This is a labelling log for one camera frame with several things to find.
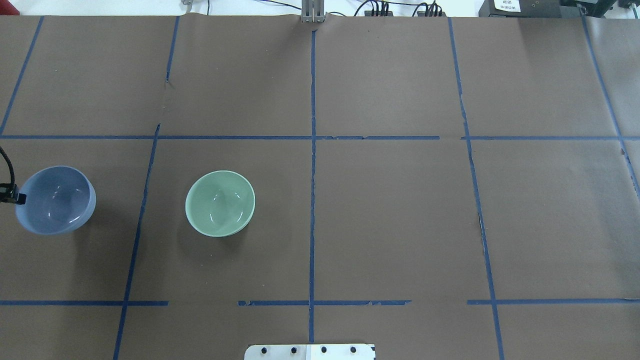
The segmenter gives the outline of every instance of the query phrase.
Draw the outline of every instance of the blue tape line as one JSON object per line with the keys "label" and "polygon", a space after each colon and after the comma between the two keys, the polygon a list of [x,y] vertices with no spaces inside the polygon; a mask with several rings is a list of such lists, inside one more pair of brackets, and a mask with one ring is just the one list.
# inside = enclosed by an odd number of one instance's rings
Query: blue tape line
{"label": "blue tape line", "polygon": [[127,306],[169,306],[168,301],[129,301]]}
{"label": "blue tape line", "polygon": [[140,244],[140,232],[142,228],[142,218],[145,215],[145,207],[147,206],[147,194],[149,191],[149,178],[151,170],[154,166],[156,157],[156,146],[158,143],[158,133],[160,132],[160,124],[156,127],[154,135],[154,143],[151,146],[151,155],[149,157],[149,166],[147,168],[147,178],[145,180],[145,189],[142,195],[142,204],[140,205],[140,215],[138,216],[138,226],[136,228],[136,238],[133,241],[133,252],[131,254],[131,263],[129,264],[129,275],[127,276],[127,286],[124,291],[124,300],[122,304],[122,312],[120,313],[120,325],[118,326],[118,336],[116,337],[116,346],[113,351],[113,360],[117,360],[120,353],[120,344],[122,342],[122,331],[124,330],[125,319],[127,318],[127,306],[129,303],[129,294],[131,293],[131,283],[133,282],[133,271],[136,267],[136,256],[138,255],[138,245]]}
{"label": "blue tape line", "polygon": [[[640,299],[502,299],[498,305],[561,305],[561,304],[633,304]],[[490,305],[491,300],[468,300],[467,305]]]}
{"label": "blue tape line", "polygon": [[0,300],[0,306],[122,306],[122,301]]}
{"label": "blue tape line", "polygon": [[[122,301],[0,300],[0,306],[122,306]],[[130,301],[129,306],[169,306],[168,301]]]}
{"label": "blue tape line", "polygon": [[470,136],[471,140],[618,140],[615,136]]}
{"label": "blue tape line", "polygon": [[239,301],[238,306],[308,306],[308,300],[249,300]]}
{"label": "blue tape line", "polygon": [[171,74],[171,64],[173,63],[173,50],[175,49],[175,39],[178,37],[178,24],[180,24],[180,17],[175,17],[175,25],[173,25],[173,38],[171,39],[171,49],[169,50],[169,60],[166,62],[166,78],[165,82],[169,82],[169,75]]}
{"label": "blue tape line", "polygon": [[1,135],[2,139],[30,140],[153,140],[149,135]]}
{"label": "blue tape line", "polygon": [[439,136],[318,136],[318,140],[439,140]]}
{"label": "blue tape line", "polygon": [[591,61],[593,62],[593,67],[596,70],[598,81],[600,82],[600,88],[602,89],[602,93],[604,94],[604,98],[607,103],[607,108],[609,109],[611,120],[613,121],[613,126],[616,129],[616,135],[618,135],[618,140],[620,141],[620,147],[624,152],[623,155],[625,157],[625,161],[627,162],[627,170],[629,171],[629,176],[631,176],[631,181],[633,182],[634,190],[636,191],[636,197],[638,198],[638,200],[640,200],[640,186],[638,186],[636,172],[634,171],[633,165],[631,165],[631,159],[629,159],[629,153],[627,151],[625,141],[622,138],[622,132],[620,131],[620,126],[618,125],[618,118],[616,117],[616,114],[613,112],[611,99],[609,98],[607,87],[604,85],[604,80],[602,79],[602,73],[600,72],[600,66],[598,66],[598,61],[596,60],[596,54],[593,52],[593,45],[591,44],[591,37],[589,36],[587,20],[585,19],[584,15],[581,17],[581,19],[582,19],[582,28],[584,29],[584,36],[587,39],[587,46],[589,47],[589,54],[591,55]]}
{"label": "blue tape line", "polygon": [[278,135],[162,135],[160,140],[311,140],[311,136]]}
{"label": "blue tape line", "polygon": [[[404,306],[411,300],[314,300],[315,306]],[[308,306],[307,300],[249,300],[239,301],[238,306]]]}
{"label": "blue tape line", "polygon": [[314,343],[316,277],[316,31],[311,32],[311,216],[309,244],[309,343]]}
{"label": "blue tape line", "polygon": [[316,306],[404,306],[411,300],[316,300]]}
{"label": "blue tape line", "polygon": [[495,328],[495,338],[498,345],[498,355],[500,360],[504,360],[504,350],[502,348],[502,333],[500,331],[500,319],[498,317],[498,305],[495,301],[495,290],[493,288],[493,275],[491,271],[491,261],[489,259],[489,246],[486,242],[486,231],[484,228],[484,217],[482,214],[482,204],[480,203],[480,192],[478,190],[478,183],[476,177],[476,166],[474,165],[473,158],[473,150],[471,148],[471,139],[469,133],[469,125],[467,121],[467,111],[465,109],[465,104],[462,101],[462,80],[460,78],[460,66],[458,65],[458,52],[456,51],[456,40],[453,35],[453,23],[451,22],[451,18],[447,18],[449,21],[449,36],[451,37],[451,51],[453,53],[453,63],[456,71],[456,82],[458,83],[458,97],[460,98],[460,111],[462,112],[462,118],[464,120],[465,125],[465,137],[467,139],[467,152],[469,157],[469,167],[471,168],[471,178],[473,180],[474,185],[474,195],[476,196],[476,208],[478,212],[478,217],[480,219],[480,231],[482,236],[482,246],[484,250],[484,267],[486,268],[486,277],[489,284],[489,295],[491,297],[492,302],[492,311],[493,311],[493,327]]}
{"label": "blue tape line", "polygon": [[4,118],[2,119],[2,125],[0,125],[0,135],[2,135],[2,133],[4,132],[4,128],[6,127],[6,122],[9,120],[9,114],[11,113],[11,108],[13,107],[15,96],[18,94],[18,89],[20,88],[20,83],[22,82],[24,71],[27,69],[27,64],[29,63],[29,59],[31,58],[31,53],[33,52],[33,48],[36,46],[36,40],[38,40],[38,34],[40,34],[40,29],[42,28],[42,21],[44,21],[44,16],[40,17],[40,20],[38,21],[38,26],[36,27],[36,31],[35,33],[33,33],[33,38],[31,39],[31,45],[29,46],[29,51],[27,51],[27,56],[25,56],[24,63],[22,63],[22,68],[20,69],[18,80],[16,80],[15,82],[13,93],[11,94],[11,98],[9,99],[9,105],[6,107]]}

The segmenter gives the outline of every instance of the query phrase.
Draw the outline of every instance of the green bowl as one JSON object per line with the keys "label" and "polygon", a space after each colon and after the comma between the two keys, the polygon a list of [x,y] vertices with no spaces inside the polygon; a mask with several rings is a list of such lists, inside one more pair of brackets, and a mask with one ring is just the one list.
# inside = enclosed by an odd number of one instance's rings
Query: green bowl
{"label": "green bowl", "polygon": [[249,224],[255,209],[255,192],[237,172],[214,171],[193,184],[184,209],[189,223],[199,233],[221,238]]}

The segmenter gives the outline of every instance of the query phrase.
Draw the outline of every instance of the white surface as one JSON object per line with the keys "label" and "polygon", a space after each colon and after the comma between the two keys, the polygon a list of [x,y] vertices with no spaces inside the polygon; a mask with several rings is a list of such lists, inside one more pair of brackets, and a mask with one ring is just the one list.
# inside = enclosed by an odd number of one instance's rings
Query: white surface
{"label": "white surface", "polygon": [[244,360],[375,360],[375,345],[369,344],[314,344],[314,345],[252,345],[244,352]]}
{"label": "white surface", "polygon": [[493,0],[496,9],[506,12],[520,12],[520,2],[518,0]]}
{"label": "white surface", "polygon": [[[10,0],[23,15],[181,15],[188,12],[207,13],[207,0],[193,0],[191,7],[183,5],[181,0]],[[265,3],[258,0],[210,0],[211,15],[281,15],[300,14],[299,10]],[[300,0],[280,0],[283,3],[300,7]],[[326,12],[341,12],[353,16],[360,0],[325,0]],[[476,17],[483,0],[439,0],[442,10],[451,17]],[[606,14],[608,18],[633,19],[629,9],[613,6]],[[363,10],[370,10],[370,4]],[[389,6],[394,16],[411,16],[414,6]]]}

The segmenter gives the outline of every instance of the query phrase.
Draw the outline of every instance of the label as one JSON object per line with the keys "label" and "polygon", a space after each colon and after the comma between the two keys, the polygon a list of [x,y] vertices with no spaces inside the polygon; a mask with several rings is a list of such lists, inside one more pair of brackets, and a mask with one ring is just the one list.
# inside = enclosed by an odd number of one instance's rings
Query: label
{"label": "label", "polygon": [[493,5],[503,12],[520,12],[520,0],[493,0]]}

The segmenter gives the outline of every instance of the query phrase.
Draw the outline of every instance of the grid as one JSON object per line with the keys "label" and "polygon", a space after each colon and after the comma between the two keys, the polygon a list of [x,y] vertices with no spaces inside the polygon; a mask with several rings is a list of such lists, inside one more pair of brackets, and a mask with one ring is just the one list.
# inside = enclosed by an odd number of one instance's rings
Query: grid
{"label": "grid", "polygon": [[[166,81],[170,80],[170,72],[172,67],[172,58],[173,58],[173,50],[175,48],[175,42],[177,38],[178,28],[179,28],[179,17],[175,19],[175,26],[173,30],[173,38],[170,46],[170,56],[167,62],[167,73],[166,73]],[[363,300],[317,300],[315,297],[315,237],[314,237],[314,229],[315,229],[315,201],[316,201],[316,193],[315,193],[315,185],[316,185],[316,142],[317,141],[325,141],[325,140],[439,140],[439,136],[353,136],[353,135],[344,135],[344,136],[317,136],[316,135],[316,34],[315,30],[311,31],[311,54],[310,54],[310,71],[311,71],[311,89],[310,89],[310,104],[311,104],[311,135],[309,136],[257,136],[257,135],[239,135],[239,136],[231,136],[231,135],[219,135],[219,136],[203,136],[203,135],[160,135],[161,125],[159,124],[156,128],[154,135],[3,135],[3,131],[7,125],[7,122],[10,118],[10,113],[12,110],[12,106],[16,96],[19,94],[20,82],[22,81],[22,77],[24,75],[25,70],[27,69],[29,58],[31,53],[36,46],[36,41],[38,38],[38,34],[42,27],[44,21],[44,17],[41,17],[38,26],[35,30],[33,39],[31,41],[31,46],[24,60],[24,64],[18,76],[15,88],[13,90],[10,102],[4,114],[3,123],[0,127],[0,138],[6,139],[82,139],[82,140],[153,140],[152,147],[150,150],[150,158],[148,162],[147,175],[145,180],[144,193],[142,197],[142,202],[140,206],[140,215],[138,218],[137,230],[131,255],[131,262],[129,266],[129,273],[127,276],[127,284],[125,288],[125,295],[122,301],[75,301],[75,300],[0,300],[0,306],[109,306],[109,307],[121,307],[121,317],[119,327],[117,329],[117,339],[114,349],[113,358],[117,359],[119,356],[120,344],[122,341],[122,334],[125,328],[126,317],[127,317],[127,308],[129,306],[169,306],[168,301],[163,300],[147,300],[147,301],[131,301],[129,300],[129,295],[131,293],[132,279],[135,270],[136,258],[138,253],[138,246],[140,243],[141,236],[141,225],[143,221],[143,216],[145,213],[145,206],[147,203],[147,194],[148,194],[148,184],[150,176],[152,175],[152,167],[154,164],[154,157],[156,154],[156,148],[158,142],[160,140],[305,140],[309,141],[311,145],[310,156],[311,156],[311,193],[310,193],[310,224],[309,224],[309,244],[310,244],[310,252],[309,252],[309,289],[308,289],[308,299],[305,300],[239,300],[237,305],[239,307],[245,306],[302,306],[308,307],[308,340],[310,343],[314,342],[314,309],[316,306],[362,306],[362,305],[380,305],[380,306],[407,306],[411,304],[412,300],[403,299],[403,300],[389,300],[389,299],[363,299]],[[486,270],[486,276],[488,280],[488,291],[490,294],[490,298],[487,299],[470,299],[467,301],[467,305],[470,306],[491,306],[494,329],[495,329],[495,338],[497,342],[497,349],[499,353],[499,358],[504,359],[504,349],[502,342],[502,331],[500,328],[500,319],[499,319],[499,306],[526,306],[526,305],[540,305],[540,304],[640,304],[640,300],[638,299],[498,299],[495,294],[495,289],[493,285],[493,272],[490,261],[490,252],[489,252],[489,244],[486,235],[485,222],[483,218],[483,208],[481,202],[481,194],[478,187],[478,180],[476,176],[476,166],[474,163],[473,156],[473,148],[472,143],[476,141],[486,141],[486,140],[504,140],[504,141],[618,141],[620,147],[622,149],[623,155],[625,156],[625,163],[627,164],[627,169],[629,172],[629,177],[634,186],[634,191],[636,196],[640,200],[640,192],[637,183],[637,177],[634,173],[634,169],[631,163],[631,159],[629,158],[627,148],[625,146],[625,141],[637,141],[640,140],[640,136],[623,136],[620,131],[620,127],[618,125],[618,120],[616,118],[615,112],[611,105],[611,100],[609,98],[609,94],[607,93],[607,89],[605,87],[605,83],[602,79],[602,75],[600,73],[600,69],[598,66],[598,62],[596,60],[595,54],[593,52],[593,46],[591,44],[591,39],[589,35],[589,30],[587,27],[586,20],[582,19],[582,26],[584,29],[584,36],[586,37],[589,52],[591,55],[591,61],[593,62],[593,66],[598,76],[598,81],[601,86],[602,93],[604,94],[607,109],[609,110],[610,116],[613,121],[613,126],[616,131],[616,136],[472,136],[469,130],[469,124],[467,120],[467,111],[465,109],[465,105],[463,102],[463,83],[461,81],[460,76],[460,67],[458,64],[458,54],[456,51],[456,42],[454,37],[454,27],[451,19],[448,19],[449,25],[449,34],[451,38],[451,50],[454,60],[454,69],[457,79],[457,87],[458,87],[458,95],[460,98],[460,110],[461,116],[463,118],[463,127],[465,130],[465,136],[461,137],[460,140],[464,141],[467,146],[468,152],[468,161],[470,168],[470,175],[472,178],[472,184],[474,188],[474,196],[475,196],[475,204],[477,208],[477,213],[479,217],[479,225],[481,228],[481,240],[484,252],[484,265]]]}

